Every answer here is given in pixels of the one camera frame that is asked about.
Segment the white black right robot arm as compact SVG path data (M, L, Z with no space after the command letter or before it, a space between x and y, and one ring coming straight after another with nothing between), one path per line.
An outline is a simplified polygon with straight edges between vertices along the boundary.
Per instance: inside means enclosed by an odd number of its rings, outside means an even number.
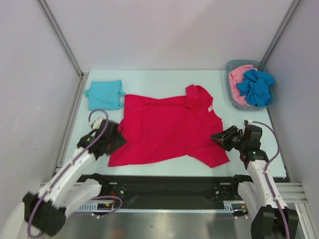
M281 196L270 172L269 159L261 149L261 122L245 123L244 129L231 126L211 139L226 151L236 149L248 175L235 175L230 195L243 200L252 218L251 237L264 239L279 231L286 239L296 237L299 216Z

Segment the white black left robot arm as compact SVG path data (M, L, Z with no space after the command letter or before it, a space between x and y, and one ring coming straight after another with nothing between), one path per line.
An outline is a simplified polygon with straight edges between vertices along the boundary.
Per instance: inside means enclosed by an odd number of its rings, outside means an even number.
M31 229L56 235L67 218L89 200L122 199L112 193L107 177L93 173L77 189L72 187L87 167L102 156L109 156L126 143L118 123L102 117L91 123L92 130L81 137L73 154L63 167L37 193L28 192L23 197L24 220L27 235L34 238Z

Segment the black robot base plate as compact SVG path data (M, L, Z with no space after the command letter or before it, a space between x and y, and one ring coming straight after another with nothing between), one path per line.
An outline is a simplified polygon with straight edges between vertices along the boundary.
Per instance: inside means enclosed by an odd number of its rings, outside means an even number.
M125 200L136 196L173 197L198 196L213 201L240 199L239 183L252 182L248 175L233 177L177 177L177 176L115 176L94 173L82 175L78 182L95 179L108 185L108 190Z

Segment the red t-shirt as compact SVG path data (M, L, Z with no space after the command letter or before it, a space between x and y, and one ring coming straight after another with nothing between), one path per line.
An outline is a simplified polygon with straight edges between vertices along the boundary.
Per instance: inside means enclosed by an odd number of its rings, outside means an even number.
M118 126L127 141L111 154L110 167L157 163L188 155L214 168L230 160L211 136L223 131L213 97L190 85L185 95L164 99L129 94Z

